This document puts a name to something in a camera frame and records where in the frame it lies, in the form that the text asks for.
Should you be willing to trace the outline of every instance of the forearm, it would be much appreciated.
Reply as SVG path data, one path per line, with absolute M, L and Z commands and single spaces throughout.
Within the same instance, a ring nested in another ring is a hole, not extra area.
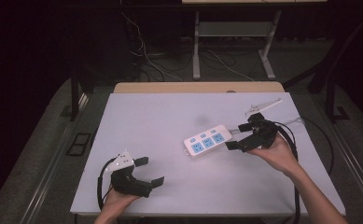
M 288 176 L 298 189 L 313 223 L 347 223 L 303 168 L 296 167 Z
M 100 214 L 96 220 L 94 221 L 94 224 L 117 224 L 117 218 L 111 217 L 107 214 Z

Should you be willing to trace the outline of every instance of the floor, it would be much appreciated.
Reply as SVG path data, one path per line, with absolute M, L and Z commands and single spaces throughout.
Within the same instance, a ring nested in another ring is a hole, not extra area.
M 141 66 L 135 81 L 194 81 L 192 79 L 192 43 L 181 40 L 178 53 L 148 46 L 150 62 Z M 269 53 L 276 81 L 285 82 L 320 62 L 328 52 L 331 40 L 287 40 L 273 42 Z M 201 81 L 266 81 L 265 72 L 258 57 L 263 39 L 203 39 L 200 44 Z M 346 207 L 350 223 L 363 223 L 363 184 L 351 169 L 349 149 L 363 171 L 363 114 L 341 88 L 336 90 L 336 106 L 349 115 L 348 120 L 332 123 L 324 114 L 325 91 L 310 94 L 306 87 L 310 79 L 288 88 L 314 146 L 329 169 L 333 145 L 334 165 L 330 178 Z M 83 94 L 80 113 L 71 122 L 70 82 L 65 82 L 53 96 L 30 141 L 22 152 L 8 181 L 0 192 L 0 223 L 92 223 L 94 217 L 75 216 L 69 212 L 78 181 L 84 169 L 94 133 L 100 123 L 111 86 L 96 87 L 93 93 Z M 90 134 L 90 141 L 81 157 L 67 156 L 78 133 Z M 210 219 L 141 219 L 123 220 L 135 223 L 213 223 Z M 261 220 L 245 218 L 217 219 L 221 223 L 260 223 Z M 283 223 L 283 218 L 266 218 L 265 223 Z M 300 223 L 311 223 L 302 217 Z

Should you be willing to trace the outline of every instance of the metal stand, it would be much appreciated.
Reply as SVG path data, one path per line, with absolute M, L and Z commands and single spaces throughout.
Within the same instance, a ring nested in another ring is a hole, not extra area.
M 276 11 L 272 21 L 252 21 L 252 22 L 200 22 L 199 11 L 195 16 L 195 36 L 193 49 L 193 79 L 201 79 L 199 64 L 199 36 L 266 36 L 266 45 L 258 51 L 259 58 L 265 69 L 269 80 L 275 79 L 268 53 L 271 47 L 277 24 L 280 20 L 281 10 Z

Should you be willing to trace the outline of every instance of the human hand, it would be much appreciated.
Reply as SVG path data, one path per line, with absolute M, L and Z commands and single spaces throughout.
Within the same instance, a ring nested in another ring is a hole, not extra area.
M 123 211 L 134 201 L 139 199 L 140 196 L 122 194 L 111 189 L 105 199 L 102 212 L 96 218 L 95 224 L 109 224 L 113 223 Z
M 279 133 L 269 148 L 255 148 L 250 150 L 249 153 L 261 157 L 271 167 L 287 176 L 301 168 L 288 143 Z

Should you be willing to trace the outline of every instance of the electrical outlet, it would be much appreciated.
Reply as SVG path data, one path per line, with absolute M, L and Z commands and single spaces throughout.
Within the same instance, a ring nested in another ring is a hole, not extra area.
M 211 140 L 211 138 L 206 138 L 204 140 L 202 140 L 202 142 L 204 143 L 204 146 L 206 148 L 212 147 L 214 145 L 213 140 Z
M 221 133 L 214 134 L 213 139 L 214 139 L 214 141 L 216 141 L 216 143 L 220 143 L 220 142 L 224 141 L 224 137 L 221 135 Z
M 203 148 L 203 146 L 202 146 L 202 144 L 201 144 L 201 143 L 195 143 L 195 144 L 193 144 L 193 145 L 192 145 L 192 149 L 193 149 L 193 151 L 194 151 L 194 152 L 196 152 L 196 153 L 198 153 L 198 152 L 200 152 L 200 151 L 203 151 L 203 150 L 204 150 L 204 148 Z
M 220 147 L 231 139 L 231 134 L 224 125 L 218 125 L 205 132 L 196 134 L 184 140 L 188 154 L 191 157 L 202 155 L 214 148 Z

